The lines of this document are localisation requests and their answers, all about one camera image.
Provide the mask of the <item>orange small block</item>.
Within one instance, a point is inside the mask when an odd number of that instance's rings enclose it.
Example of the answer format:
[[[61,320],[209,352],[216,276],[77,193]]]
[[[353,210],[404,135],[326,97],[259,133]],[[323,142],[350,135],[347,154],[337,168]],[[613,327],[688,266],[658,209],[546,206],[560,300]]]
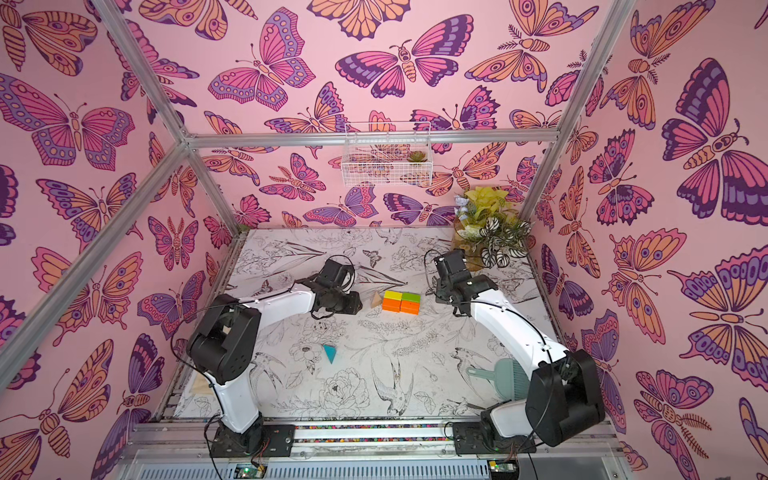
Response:
[[[399,313],[402,308],[402,301],[397,299],[384,298],[382,300],[381,307],[383,311]]]

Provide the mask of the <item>yellow block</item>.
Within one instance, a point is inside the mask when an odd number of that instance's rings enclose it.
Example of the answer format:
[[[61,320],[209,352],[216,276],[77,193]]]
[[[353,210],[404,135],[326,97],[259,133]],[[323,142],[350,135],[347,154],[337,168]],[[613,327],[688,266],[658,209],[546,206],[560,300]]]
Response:
[[[397,291],[392,291],[392,290],[387,290],[384,293],[384,298],[387,299],[387,300],[401,302],[402,299],[403,299],[403,293],[402,292],[397,292]]]

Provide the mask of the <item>green rectangular block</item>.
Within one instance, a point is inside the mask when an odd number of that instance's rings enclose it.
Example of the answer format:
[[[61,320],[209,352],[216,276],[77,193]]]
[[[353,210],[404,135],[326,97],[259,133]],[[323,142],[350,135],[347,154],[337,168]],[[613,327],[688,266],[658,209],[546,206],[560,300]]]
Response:
[[[401,297],[402,302],[410,302],[415,304],[421,303],[421,296],[415,293],[403,292]]]

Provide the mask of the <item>teal triangle block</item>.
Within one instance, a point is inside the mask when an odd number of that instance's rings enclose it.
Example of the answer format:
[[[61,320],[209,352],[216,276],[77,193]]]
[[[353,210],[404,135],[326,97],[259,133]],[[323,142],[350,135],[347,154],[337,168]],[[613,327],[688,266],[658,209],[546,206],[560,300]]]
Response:
[[[337,354],[336,347],[332,346],[332,345],[327,345],[327,344],[323,344],[322,347],[323,347],[323,350],[324,350],[324,352],[326,354],[326,357],[327,357],[328,361],[331,364],[333,364],[334,360],[335,360],[335,357],[336,357],[336,354]]]

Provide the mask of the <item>orange long rectangular block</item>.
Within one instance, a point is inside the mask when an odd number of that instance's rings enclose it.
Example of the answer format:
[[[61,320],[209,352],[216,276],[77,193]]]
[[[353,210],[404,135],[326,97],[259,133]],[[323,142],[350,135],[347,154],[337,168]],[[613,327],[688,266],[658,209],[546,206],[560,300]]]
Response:
[[[403,300],[400,303],[400,312],[409,315],[418,315],[420,312],[421,304],[419,302],[412,302]]]

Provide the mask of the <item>natural wood triangle block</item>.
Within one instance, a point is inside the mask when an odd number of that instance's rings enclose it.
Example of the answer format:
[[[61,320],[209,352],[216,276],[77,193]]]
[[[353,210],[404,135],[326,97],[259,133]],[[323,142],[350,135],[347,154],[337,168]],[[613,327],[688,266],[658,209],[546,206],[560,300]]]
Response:
[[[370,306],[371,306],[372,309],[375,309],[375,308],[381,306],[382,302],[383,302],[382,296],[378,292],[375,292],[373,297],[372,297],[372,299],[371,299]]]

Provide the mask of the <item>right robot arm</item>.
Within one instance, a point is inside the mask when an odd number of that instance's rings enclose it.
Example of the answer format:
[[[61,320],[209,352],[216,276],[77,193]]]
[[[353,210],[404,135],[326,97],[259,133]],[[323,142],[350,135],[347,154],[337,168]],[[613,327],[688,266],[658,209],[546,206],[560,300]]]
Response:
[[[486,440],[536,437],[555,447],[606,418],[597,365],[585,350],[571,351],[553,340],[507,300],[485,275],[473,275],[465,252],[434,258],[436,301],[457,317],[483,325],[510,352],[529,380],[527,397],[489,407],[481,414]]]

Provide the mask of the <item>green circuit board right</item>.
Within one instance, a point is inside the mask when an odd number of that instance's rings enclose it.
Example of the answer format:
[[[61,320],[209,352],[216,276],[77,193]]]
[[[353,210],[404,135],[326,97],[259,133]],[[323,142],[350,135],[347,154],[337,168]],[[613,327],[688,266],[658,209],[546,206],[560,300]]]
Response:
[[[518,480],[520,467],[517,461],[488,461],[490,480]]]

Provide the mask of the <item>green circuit board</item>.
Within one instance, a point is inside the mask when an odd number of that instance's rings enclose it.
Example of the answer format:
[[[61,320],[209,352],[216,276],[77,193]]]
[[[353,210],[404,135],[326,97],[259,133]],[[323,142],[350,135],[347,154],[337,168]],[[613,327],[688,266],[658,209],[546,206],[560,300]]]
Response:
[[[520,467],[517,461],[488,461],[490,480],[518,480]]]
[[[258,480],[263,479],[266,474],[264,465],[238,464],[235,467],[232,478],[236,480]]]

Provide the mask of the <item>green circuit board left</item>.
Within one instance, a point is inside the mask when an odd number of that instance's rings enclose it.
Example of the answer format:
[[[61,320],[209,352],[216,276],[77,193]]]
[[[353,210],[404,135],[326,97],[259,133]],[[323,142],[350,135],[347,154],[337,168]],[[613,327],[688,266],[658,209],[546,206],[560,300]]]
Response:
[[[266,474],[264,465],[238,464],[235,467],[232,478],[236,480],[258,480],[263,479]]]

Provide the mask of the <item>aluminium frame back bar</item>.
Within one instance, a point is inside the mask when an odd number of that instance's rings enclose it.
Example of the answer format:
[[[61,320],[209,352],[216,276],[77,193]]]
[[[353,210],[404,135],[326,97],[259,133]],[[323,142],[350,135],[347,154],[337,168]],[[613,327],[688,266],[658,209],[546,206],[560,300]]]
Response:
[[[492,129],[459,131],[394,131],[394,132],[350,132],[310,134],[233,134],[199,135],[189,137],[191,148],[218,147],[259,147],[259,146],[343,146],[347,143],[490,143],[490,142],[542,142],[558,139],[557,129]]]

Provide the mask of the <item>aluminium frame left diagonal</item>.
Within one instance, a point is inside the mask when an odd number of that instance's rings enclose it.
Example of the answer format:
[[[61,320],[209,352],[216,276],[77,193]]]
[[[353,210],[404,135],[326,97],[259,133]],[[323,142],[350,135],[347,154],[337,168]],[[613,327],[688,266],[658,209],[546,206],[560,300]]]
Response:
[[[1,347],[1,388],[6,389],[28,357],[48,335],[95,271],[108,258],[138,215],[149,205],[172,171],[185,160],[188,147],[178,143],[152,170],[64,277],[44,295],[25,321]]]

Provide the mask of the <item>aluminium frame right post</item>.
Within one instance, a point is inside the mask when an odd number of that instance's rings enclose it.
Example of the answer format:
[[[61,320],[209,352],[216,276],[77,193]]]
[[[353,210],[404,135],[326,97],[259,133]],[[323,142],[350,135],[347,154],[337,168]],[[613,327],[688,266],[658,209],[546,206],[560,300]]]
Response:
[[[569,135],[575,129],[592,89],[596,85],[603,67],[607,64],[608,58],[613,53],[622,28],[631,16],[635,4],[635,1],[630,0],[612,2],[605,21],[592,42],[587,62],[582,68],[557,128],[519,131],[520,136],[523,133],[528,135],[526,141],[529,143],[541,141],[547,144],[544,159],[539,164],[529,193],[519,209],[522,219],[531,220],[533,218],[536,203],[543,195],[547,179],[557,166],[560,155],[566,148]]]

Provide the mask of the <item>aluminium frame post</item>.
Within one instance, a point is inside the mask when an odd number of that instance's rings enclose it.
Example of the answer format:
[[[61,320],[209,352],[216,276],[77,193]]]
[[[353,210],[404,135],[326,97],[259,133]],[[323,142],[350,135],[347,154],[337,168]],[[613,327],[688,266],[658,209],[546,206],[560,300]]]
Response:
[[[566,148],[569,135],[575,129],[592,89],[596,85],[603,67],[607,64],[608,58],[613,53],[622,28],[631,16],[635,4],[635,1],[630,0],[612,2],[605,21],[592,42],[587,62],[582,68],[557,128],[519,131],[520,136],[523,133],[528,135],[526,141],[529,143],[541,141],[547,144],[544,159],[539,164],[529,193],[519,209],[522,219],[531,220],[533,218],[536,203],[543,195],[547,179],[557,166],[560,155]]]
[[[211,172],[205,166],[198,148],[192,143],[194,137],[189,134],[186,126],[162,89],[155,72],[142,53],[138,41],[125,23],[121,12],[113,1],[95,0],[93,1],[93,6],[99,12],[104,27],[115,40],[116,45],[131,66],[133,73],[137,76],[145,90],[146,96],[157,109],[158,117],[174,138],[175,146],[185,151],[188,163],[195,170],[200,184],[204,187],[221,220],[226,224],[232,235],[237,237],[240,231],[229,203],[212,178]]]

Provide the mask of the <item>aluminium frame left post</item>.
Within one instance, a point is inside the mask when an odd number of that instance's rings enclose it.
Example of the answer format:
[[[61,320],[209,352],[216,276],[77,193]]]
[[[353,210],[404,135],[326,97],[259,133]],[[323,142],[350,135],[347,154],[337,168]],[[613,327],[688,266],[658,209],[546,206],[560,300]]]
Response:
[[[200,184],[204,187],[221,220],[226,224],[232,235],[237,237],[240,231],[229,203],[212,178],[211,172],[205,166],[198,148],[192,143],[194,137],[189,134],[186,126],[162,89],[155,72],[142,53],[138,41],[125,23],[121,12],[113,1],[95,0],[93,1],[93,6],[99,12],[104,27],[115,40],[116,45],[131,66],[133,73],[137,76],[145,90],[146,96],[157,109],[158,117],[174,138],[175,146],[185,151],[188,163],[195,170]]]

